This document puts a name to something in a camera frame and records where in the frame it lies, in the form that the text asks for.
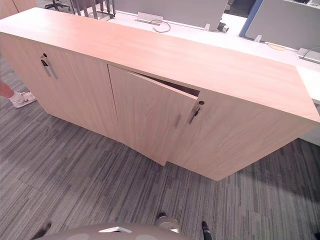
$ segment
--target gray partition panel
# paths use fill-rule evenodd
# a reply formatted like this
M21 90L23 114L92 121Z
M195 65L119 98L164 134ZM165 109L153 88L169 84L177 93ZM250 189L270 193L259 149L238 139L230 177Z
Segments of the gray partition panel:
M293 49L320 47L320 8L288 0L264 0L245 36Z
M164 20L215 30L228 0L116 0L116 10L163 16Z

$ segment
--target white sneaker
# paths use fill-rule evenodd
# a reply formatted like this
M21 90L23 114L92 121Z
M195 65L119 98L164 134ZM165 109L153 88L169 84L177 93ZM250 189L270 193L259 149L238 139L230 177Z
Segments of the white sneaker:
M36 97L31 92L20 92L21 101L11 101L15 108L21 108L36 101Z

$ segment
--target wooden cabinet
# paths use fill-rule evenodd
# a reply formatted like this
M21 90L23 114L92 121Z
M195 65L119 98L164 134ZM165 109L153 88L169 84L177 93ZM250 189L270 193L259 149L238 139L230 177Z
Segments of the wooden cabinet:
M205 102L181 131L169 161L221 180L312 129L290 114L227 95L201 91Z
M13 0L0 1L0 19L9 17L17 13L18 13L18 9L16 8Z
M47 113L118 139L116 109L104 61L12 35L3 35L0 41L10 46L2 48L4 56Z
M120 141L164 165L197 97L109 65Z
M230 49L37 7L0 47L49 114L214 180L320 126L294 66Z
M35 0L1 0L0 19L36 7Z

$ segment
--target gray carpet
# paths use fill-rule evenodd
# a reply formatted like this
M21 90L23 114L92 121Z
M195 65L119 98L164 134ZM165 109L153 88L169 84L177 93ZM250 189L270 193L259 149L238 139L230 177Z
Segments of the gray carpet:
M0 78L27 88L0 58ZM158 165L125 145L0 98L0 239L28 240L107 222L153 224L165 211L202 240L314 239L320 231L320 147L295 140L219 181Z

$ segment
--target cabinet top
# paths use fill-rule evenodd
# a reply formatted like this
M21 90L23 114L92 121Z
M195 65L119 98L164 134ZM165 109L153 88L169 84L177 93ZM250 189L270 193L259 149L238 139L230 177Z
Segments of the cabinet top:
M282 62L37 7L1 19L0 33L78 52L150 77L200 91L218 92L320 123L296 67Z

